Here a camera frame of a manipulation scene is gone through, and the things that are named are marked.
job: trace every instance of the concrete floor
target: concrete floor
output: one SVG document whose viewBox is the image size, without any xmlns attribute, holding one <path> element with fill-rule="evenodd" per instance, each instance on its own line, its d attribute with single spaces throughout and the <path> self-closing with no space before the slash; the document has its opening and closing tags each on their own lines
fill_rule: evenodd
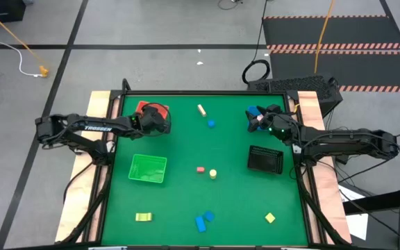
<svg viewBox="0 0 400 250">
<path fill-rule="evenodd" d="M 24 21 L 9 23 L 28 44 L 66 44 L 82 0 L 35 0 Z M 265 15 L 325 15 L 331 0 L 274 0 Z M 400 29 L 400 1 L 388 0 Z M 244 0 L 234 10 L 220 10 L 216 0 L 89 0 L 76 44 L 255 44 L 263 1 Z M 380 15 L 379 0 L 337 0 L 334 15 Z M 15 41 L 0 28 L 0 40 Z M 36 72 L 26 51 L 23 69 Z M 17 71 L 14 51 L 0 50 L 0 228 L 35 134 L 63 51 L 37 50 L 51 66 L 49 78 Z M 126 77 L 142 90 L 243 90 L 244 67 L 253 49 L 73 50 L 52 113 L 86 111 L 93 90 L 119 89 Z M 258 58 L 264 58 L 265 50 Z M 250 77 L 260 76 L 255 68 Z M 381 128 L 400 133 L 400 93 L 343 93 L 331 128 Z M 5 248 L 52 244 L 62 209 L 62 195 L 74 156 L 67 149 L 39 150 L 33 162 Z M 376 161 L 359 157 L 343 169 L 349 174 Z M 373 193 L 400 189 L 400 155 L 354 178 Z"/>
</svg>

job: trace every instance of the yellow cube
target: yellow cube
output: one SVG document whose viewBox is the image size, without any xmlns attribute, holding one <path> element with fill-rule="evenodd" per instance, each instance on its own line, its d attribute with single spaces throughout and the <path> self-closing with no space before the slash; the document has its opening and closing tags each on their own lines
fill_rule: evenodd
<svg viewBox="0 0 400 250">
<path fill-rule="evenodd" d="M 135 214 L 135 221 L 136 222 L 150 222 L 152 220 L 152 213 L 151 212 L 144 212 L 144 213 L 136 213 Z"/>
<path fill-rule="evenodd" d="M 271 214 L 270 212 L 267 214 L 267 216 L 265 216 L 265 219 L 269 222 L 272 223 L 276 218 L 273 214 Z"/>
</svg>

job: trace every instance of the green basket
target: green basket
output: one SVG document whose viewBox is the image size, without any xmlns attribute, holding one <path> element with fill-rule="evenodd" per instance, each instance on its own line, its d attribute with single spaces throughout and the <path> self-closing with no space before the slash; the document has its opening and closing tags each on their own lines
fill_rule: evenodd
<svg viewBox="0 0 400 250">
<path fill-rule="evenodd" d="M 133 155 L 129 178 L 137 181 L 162 183 L 167 159 L 157 156 Z"/>
</svg>

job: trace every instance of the green table surface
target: green table surface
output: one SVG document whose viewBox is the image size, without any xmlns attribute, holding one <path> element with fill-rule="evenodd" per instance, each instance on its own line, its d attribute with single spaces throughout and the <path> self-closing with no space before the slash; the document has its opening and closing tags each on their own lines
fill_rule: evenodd
<svg viewBox="0 0 400 250">
<path fill-rule="evenodd" d="M 132 114 L 139 101 L 168 105 L 172 130 L 160 137 L 119 139 L 103 245 L 308 244 L 297 182 L 289 176 L 291 148 L 266 131 L 247 132 L 248 106 L 284 108 L 282 96 L 127 96 L 124 115 Z M 209 119 L 216 127 L 208 127 Z M 250 145 L 283 151 L 283 173 L 247 169 Z M 163 183 L 128 178 L 136 153 L 167 158 Z M 197 167 L 206 172 L 198 174 Z M 215 180 L 211 169 L 217 170 Z M 199 233 L 195 217 L 207 210 L 215 218 Z M 138 212 L 152 213 L 152 222 L 136 222 Z M 276 217 L 272 224 L 265 220 L 267 213 Z"/>
</svg>

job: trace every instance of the white paper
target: white paper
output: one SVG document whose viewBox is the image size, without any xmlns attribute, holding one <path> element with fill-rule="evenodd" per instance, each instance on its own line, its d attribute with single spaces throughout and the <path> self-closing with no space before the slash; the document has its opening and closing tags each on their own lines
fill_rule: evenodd
<svg viewBox="0 0 400 250">
<path fill-rule="evenodd" d="M 342 187 L 341 185 L 339 185 L 339 190 L 352 201 L 364 198 L 363 195 L 353 192 L 345 187 Z M 342 197 L 342 201 L 348 201 L 347 198 L 345 198 L 345 196 L 342 194 L 340 194 L 340 196 Z M 368 214 L 348 215 L 347 223 L 350 234 L 362 240 L 367 239 Z"/>
</svg>

